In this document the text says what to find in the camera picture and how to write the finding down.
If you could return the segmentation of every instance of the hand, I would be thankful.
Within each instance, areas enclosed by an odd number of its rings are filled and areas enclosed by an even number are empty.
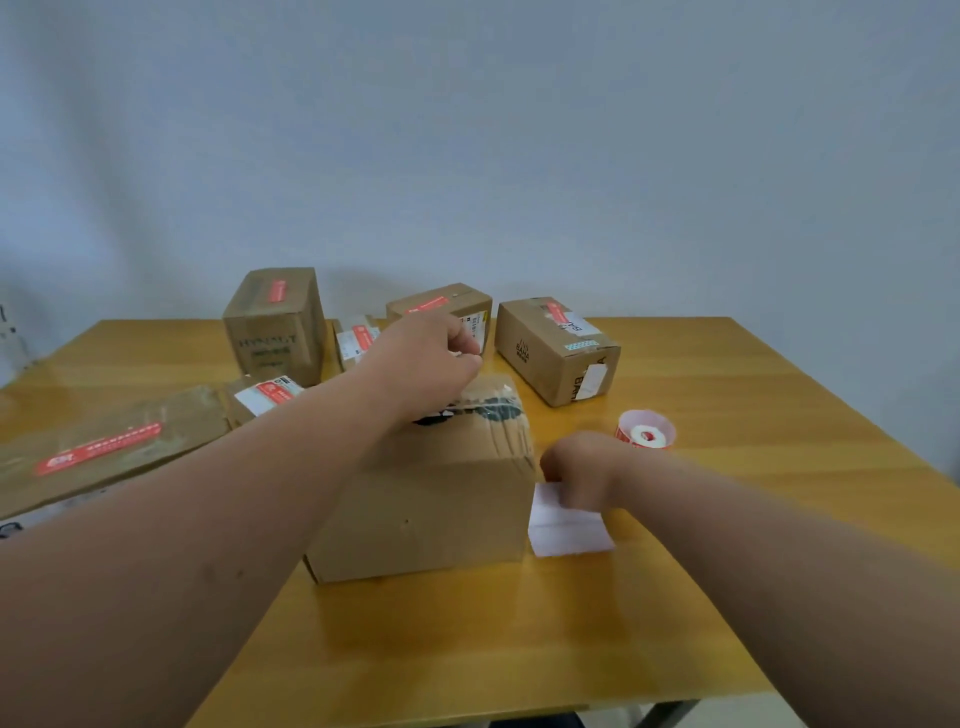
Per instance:
[[[350,373],[383,392],[398,422],[413,422],[460,397],[480,372],[479,354],[460,319],[422,311],[390,324]]]
[[[540,459],[540,468],[547,481],[563,483],[564,508],[604,511],[623,505],[623,475],[639,456],[611,435],[583,431],[554,443]]]

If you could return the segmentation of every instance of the left arm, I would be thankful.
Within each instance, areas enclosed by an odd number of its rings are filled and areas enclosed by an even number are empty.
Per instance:
[[[455,399],[476,353],[452,316],[407,317],[349,373],[2,544],[4,719],[182,726],[345,477],[392,427]]]

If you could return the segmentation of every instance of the paper slip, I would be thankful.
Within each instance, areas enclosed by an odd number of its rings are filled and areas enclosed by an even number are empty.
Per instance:
[[[537,483],[527,536],[537,556],[610,551],[613,539],[599,513],[560,505],[559,483]]]
[[[587,373],[584,374],[584,380],[580,383],[580,389],[577,390],[575,400],[588,400],[594,397],[600,391],[600,385],[603,384],[604,377],[607,376],[606,364],[590,364],[587,367]]]

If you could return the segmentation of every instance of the cardboard box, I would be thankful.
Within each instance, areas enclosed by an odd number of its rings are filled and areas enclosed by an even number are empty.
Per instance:
[[[228,432],[216,390],[204,385],[0,445],[0,536]]]
[[[230,429],[236,429],[293,399],[303,388],[286,375],[261,382],[252,376],[242,376],[224,384],[222,391]]]
[[[313,268],[250,271],[224,311],[237,365],[257,381],[320,382],[326,321]]]
[[[345,372],[353,369],[374,339],[380,335],[380,326],[371,316],[351,316],[333,319],[333,333],[337,339],[337,359]]]
[[[552,298],[500,304],[496,350],[551,407],[607,393],[620,347]]]
[[[323,582],[518,561],[536,480],[508,376],[389,435],[344,488],[304,562]]]
[[[443,288],[407,296],[405,299],[387,303],[387,321],[397,321],[408,313],[438,310],[452,313],[464,322],[482,352],[490,338],[490,318],[493,299],[465,283],[451,283]]]

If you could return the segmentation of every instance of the forearm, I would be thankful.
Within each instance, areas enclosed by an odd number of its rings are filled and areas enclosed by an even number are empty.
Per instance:
[[[375,396],[338,376],[3,544],[5,716],[182,725],[391,426]]]
[[[665,453],[622,480],[808,725],[960,724],[955,573]]]

